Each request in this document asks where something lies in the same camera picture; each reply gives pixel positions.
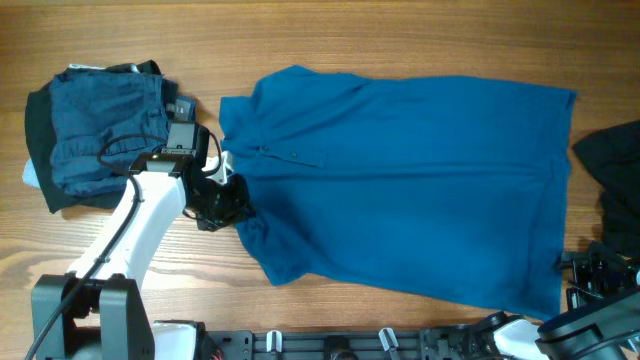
white clip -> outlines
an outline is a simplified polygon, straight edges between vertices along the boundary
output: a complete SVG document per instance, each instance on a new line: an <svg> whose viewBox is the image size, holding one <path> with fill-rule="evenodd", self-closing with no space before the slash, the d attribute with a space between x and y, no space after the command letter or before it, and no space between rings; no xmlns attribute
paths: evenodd
<svg viewBox="0 0 640 360"><path fill-rule="evenodd" d="M267 333L267 352L282 352L282 333L278 330L271 330Z"/></svg>
<svg viewBox="0 0 640 360"><path fill-rule="evenodd" d="M392 328L383 328L378 332L384 351L389 352L392 360L400 360L398 355L398 339Z"/></svg>
<svg viewBox="0 0 640 360"><path fill-rule="evenodd" d="M221 157L222 165L220 165L220 168L215 174L209 175L207 178L220 185L226 185L227 181L229 181L229 177L233 174L233 155L225 150L222 152ZM202 171L215 169L215 167L218 166L218 161L220 161L220 159L218 159L217 156L207 157L207 163L202 168Z"/></svg>

blue polo shirt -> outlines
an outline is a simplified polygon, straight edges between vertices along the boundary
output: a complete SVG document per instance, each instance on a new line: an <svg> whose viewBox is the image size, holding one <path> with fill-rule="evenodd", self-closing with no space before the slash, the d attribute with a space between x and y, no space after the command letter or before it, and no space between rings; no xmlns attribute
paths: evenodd
<svg viewBox="0 0 640 360"><path fill-rule="evenodd" d="M222 147L274 285L306 273L548 319L560 312L576 94L300 66L224 98Z"/></svg>

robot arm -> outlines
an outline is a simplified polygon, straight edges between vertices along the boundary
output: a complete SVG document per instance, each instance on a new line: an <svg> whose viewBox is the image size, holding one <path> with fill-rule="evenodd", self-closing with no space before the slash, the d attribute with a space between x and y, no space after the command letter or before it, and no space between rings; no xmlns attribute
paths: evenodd
<svg viewBox="0 0 640 360"><path fill-rule="evenodd" d="M141 288L160 241L175 218L185 209L187 198L181 177L145 171L134 175L134 178L140 185L142 202L133 221L109 255L107 263L91 278L108 280L114 274L122 274L127 279L135 280L138 288ZM127 216L133 196L133 184L128 183L120 204L104 229L89 249L71 264L69 273L82 277L91 268Z"/></svg>
<svg viewBox="0 0 640 360"><path fill-rule="evenodd" d="M230 154L207 158L209 135L195 122L174 121L162 152L141 154L129 169L133 180L96 241L64 276L40 278L32 292L34 334L44 335L36 338L38 359L192 359L197 347L213 349L203 324L150 326L139 292L160 241L185 209L208 231L251 214L244 179L230 176ZM77 327L74 319L89 312L100 313L100 327Z"/></svg>

dark blue garment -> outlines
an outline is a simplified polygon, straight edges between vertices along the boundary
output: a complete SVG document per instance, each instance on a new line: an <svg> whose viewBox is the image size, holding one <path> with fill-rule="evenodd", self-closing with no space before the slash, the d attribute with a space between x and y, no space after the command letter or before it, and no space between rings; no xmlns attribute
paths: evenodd
<svg viewBox="0 0 640 360"><path fill-rule="evenodd" d="M224 98L223 148L275 285L305 273L548 319L560 311L572 91L291 67Z"/></svg>
<svg viewBox="0 0 640 360"><path fill-rule="evenodd" d="M110 140L130 134L167 138L163 78L139 73L65 72L51 82L53 182L66 194L93 196L122 191L126 177L100 165L96 156ZM128 168L141 152L161 143L130 138L113 144L105 161Z"/></svg>

wood grain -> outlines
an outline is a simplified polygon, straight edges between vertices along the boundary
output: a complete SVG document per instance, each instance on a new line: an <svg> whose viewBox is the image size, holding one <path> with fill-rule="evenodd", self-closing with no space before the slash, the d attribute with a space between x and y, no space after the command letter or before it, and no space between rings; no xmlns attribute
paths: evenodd
<svg viewBox="0 0 640 360"><path fill-rule="evenodd" d="M249 94L258 79L292 64L553 85L579 91L574 142L640 118L639 18L638 2L557 0L1 8L0 359L23 356L32 339L35 281L63 273L109 216L83 207L51 215L39 190L21 182L27 94L67 64L154 59L198 98L200 119L219 135L222 96ZM599 236L600 188L571 161L566 248L575 250ZM198 232L186 219L165 236L143 297L152 320L253 331L412 329L492 312L318 276L271 287L233 229Z"/></svg>

